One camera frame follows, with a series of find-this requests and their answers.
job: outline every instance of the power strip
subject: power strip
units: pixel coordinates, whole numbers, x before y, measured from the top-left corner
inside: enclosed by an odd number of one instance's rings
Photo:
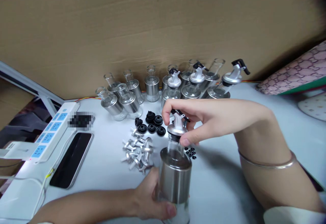
[[[68,120],[78,110],[79,106],[80,104],[76,102],[66,102],[61,106],[35,142],[38,147],[29,158],[30,161],[40,163],[49,159],[60,138],[68,128]]]

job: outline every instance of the white sleeve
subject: white sleeve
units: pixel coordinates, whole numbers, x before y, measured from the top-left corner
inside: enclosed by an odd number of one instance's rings
[[[264,213],[265,224],[321,224],[326,214],[295,207],[274,207]]]

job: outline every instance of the pink patterned pillow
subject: pink patterned pillow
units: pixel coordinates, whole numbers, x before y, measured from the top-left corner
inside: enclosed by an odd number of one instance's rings
[[[326,76],[326,41],[269,76],[257,85],[257,90],[278,95]]]

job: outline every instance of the blue outlet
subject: blue outlet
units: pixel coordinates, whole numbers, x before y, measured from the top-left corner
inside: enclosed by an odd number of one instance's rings
[[[53,122],[51,122],[50,124],[48,124],[48,126],[45,128],[45,131],[48,131],[51,128],[52,125],[53,125]]]
[[[57,113],[52,120],[56,120],[60,113]]]
[[[37,139],[37,143],[39,143],[42,139],[43,139],[43,137],[45,136],[45,134],[46,133],[42,133],[40,136],[39,136],[39,138]]]
[[[64,120],[67,117],[67,115],[68,115],[67,113],[60,114],[58,120]]]
[[[38,146],[37,149],[32,154],[32,158],[39,158],[41,156],[41,154],[43,153],[45,148],[46,148],[46,146],[43,146],[43,145]]]
[[[43,139],[42,143],[49,143],[51,141],[51,138],[54,136],[54,133],[47,133],[45,138]]]
[[[56,122],[54,123],[54,125],[52,126],[51,130],[50,131],[56,131],[58,130],[59,126],[61,125],[62,123],[61,122]]]

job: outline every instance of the smartphone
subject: smartphone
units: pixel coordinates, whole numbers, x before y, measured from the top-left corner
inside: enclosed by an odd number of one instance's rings
[[[50,186],[69,189],[74,185],[93,137],[92,133],[79,132],[75,135],[50,180]]]

